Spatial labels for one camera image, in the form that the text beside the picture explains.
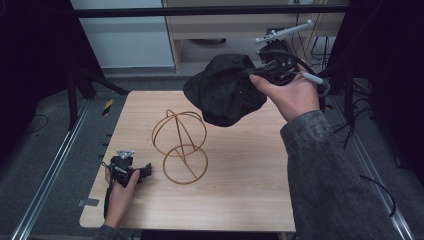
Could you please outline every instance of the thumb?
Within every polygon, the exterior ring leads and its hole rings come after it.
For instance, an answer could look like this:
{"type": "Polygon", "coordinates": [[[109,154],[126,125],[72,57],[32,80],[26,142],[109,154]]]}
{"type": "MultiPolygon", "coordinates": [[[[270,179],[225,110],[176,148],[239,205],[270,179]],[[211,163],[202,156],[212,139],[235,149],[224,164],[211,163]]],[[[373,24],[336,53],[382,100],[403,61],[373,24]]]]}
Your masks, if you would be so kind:
{"type": "Polygon", "coordinates": [[[140,170],[135,170],[131,175],[130,181],[128,182],[127,188],[135,189],[137,186],[138,178],[140,177],[140,170]]]}
{"type": "Polygon", "coordinates": [[[275,85],[272,85],[268,80],[261,76],[250,74],[249,76],[250,81],[253,83],[253,85],[263,94],[269,96],[269,94],[272,92],[272,89],[275,87],[275,85]]]}

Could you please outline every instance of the metal rod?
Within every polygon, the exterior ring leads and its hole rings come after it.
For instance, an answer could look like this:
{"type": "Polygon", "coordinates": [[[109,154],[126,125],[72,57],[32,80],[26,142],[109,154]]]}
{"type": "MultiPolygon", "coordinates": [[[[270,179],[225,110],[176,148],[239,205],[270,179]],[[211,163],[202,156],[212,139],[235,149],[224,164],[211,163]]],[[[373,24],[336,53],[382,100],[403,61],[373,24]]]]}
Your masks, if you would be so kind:
{"type": "Polygon", "coordinates": [[[213,6],[213,7],[165,7],[130,9],[83,9],[55,11],[51,15],[77,18],[154,17],[193,15],[237,15],[237,14],[286,14],[286,13],[344,13],[349,4],[330,5],[258,5],[258,6],[213,6]]]}

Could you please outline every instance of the jacket sleeve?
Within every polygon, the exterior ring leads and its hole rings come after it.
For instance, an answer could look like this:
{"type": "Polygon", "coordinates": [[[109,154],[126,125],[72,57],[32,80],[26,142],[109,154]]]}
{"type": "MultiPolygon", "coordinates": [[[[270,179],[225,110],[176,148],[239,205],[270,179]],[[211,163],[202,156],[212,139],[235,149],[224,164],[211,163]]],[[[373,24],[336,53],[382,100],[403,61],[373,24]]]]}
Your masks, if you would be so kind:
{"type": "Polygon", "coordinates": [[[107,225],[103,225],[93,237],[93,240],[128,240],[128,238],[122,235],[122,233],[118,230],[107,225]]]}
{"type": "Polygon", "coordinates": [[[321,111],[281,129],[300,239],[401,239],[382,201],[332,142],[321,111]]]}

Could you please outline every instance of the left hand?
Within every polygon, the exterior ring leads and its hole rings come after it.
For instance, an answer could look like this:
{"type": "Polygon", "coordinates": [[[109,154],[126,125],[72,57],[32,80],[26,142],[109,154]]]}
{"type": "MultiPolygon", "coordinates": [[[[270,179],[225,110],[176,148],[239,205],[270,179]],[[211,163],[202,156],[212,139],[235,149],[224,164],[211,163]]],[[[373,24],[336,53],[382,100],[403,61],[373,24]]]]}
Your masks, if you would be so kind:
{"type": "MultiPolygon", "coordinates": [[[[106,181],[110,181],[110,170],[105,168],[106,181]]],[[[115,182],[112,186],[112,192],[109,197],[109,206],[108,212],[104,224],[119,229],[121,227],[122,219],[125,216],[132,199],[134,197],[135,188],[137,186],[137,181],[140,176],[140,171],[136,170],[131,176],[131,179],[126,188],[124,188],[120,183],[115,182]]]]}
{"type": "MultiPolygon", "coordinates": [[[[307,72],[298,64],[300,72],[307,72]]],[[[253,85],[267,95],[277,106],[283,118],[290,122],[294,118],[310,111],[319,110],[319,99],[315,83],[305,79],[301,74],[285,86],[276,86],[266,79],[251,75],[253,85]]]]}

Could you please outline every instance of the black fabric bag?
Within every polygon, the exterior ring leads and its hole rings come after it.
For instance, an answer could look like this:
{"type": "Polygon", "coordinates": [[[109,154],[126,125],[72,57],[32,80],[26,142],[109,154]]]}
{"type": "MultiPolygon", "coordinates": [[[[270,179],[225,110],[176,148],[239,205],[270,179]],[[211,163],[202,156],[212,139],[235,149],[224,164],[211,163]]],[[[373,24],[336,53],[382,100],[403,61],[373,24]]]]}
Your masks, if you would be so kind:
{"type": "Polygon", "coordinates": [[[187,99],[202,111],[205,122],[229,127],[262,107],[267,97],[240,74],[255,65],[242,54],[217,55],[205,70],[184,85],[187,99]]]}

